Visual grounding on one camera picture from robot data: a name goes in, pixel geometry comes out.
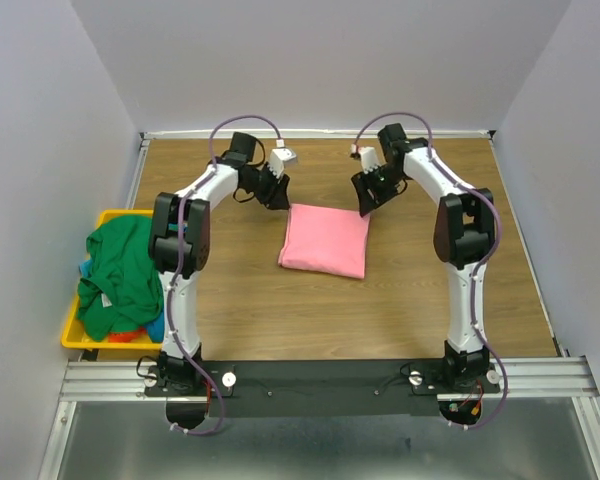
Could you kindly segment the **pink t shirt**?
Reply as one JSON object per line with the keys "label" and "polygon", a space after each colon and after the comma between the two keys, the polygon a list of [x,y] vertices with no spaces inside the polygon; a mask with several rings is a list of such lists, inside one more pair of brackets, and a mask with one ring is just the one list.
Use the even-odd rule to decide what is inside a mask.
{"label": "pink t shirt", "polygon": [[278,265],[361,280],[369,227],[357,211],[292,204]]}

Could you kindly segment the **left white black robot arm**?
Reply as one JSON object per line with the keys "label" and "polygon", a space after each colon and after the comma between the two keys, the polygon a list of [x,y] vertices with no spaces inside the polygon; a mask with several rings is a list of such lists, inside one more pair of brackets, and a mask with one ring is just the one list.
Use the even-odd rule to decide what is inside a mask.
{"label": "left white black robot arm", "polygon": [[197,282],[210,256],[213,209],[239,190],[268,210],[290,208],[285,167],[297,155],[278,137],[264,159],[254,162],[261,144],[253,135],[234,133],[229,148],[213,154],[199,178],[155,199],[149,257],[163,289],[164,338],[146,384],[156,395],[191,396],[209,386],[197,328]]}

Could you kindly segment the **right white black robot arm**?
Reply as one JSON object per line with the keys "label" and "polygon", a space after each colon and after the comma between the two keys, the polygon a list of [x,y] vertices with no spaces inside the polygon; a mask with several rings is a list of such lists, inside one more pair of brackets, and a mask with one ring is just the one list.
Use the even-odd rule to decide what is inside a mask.
{"label": "right white black robot arm", "polygon": [[361,171],[351,182],[362,217],[401,194],[414,181],[437,205],[433,246],[448,274],[450,325],[440,379],[460,392],[485,375],[490,351],[485,345],[483,286],[488,259],[499,245],[500,223],[493,196],[455,174],[425,138],[410,139],[403,127],[389,124],[377,138],[383,158],[355,140],[350,156]]}

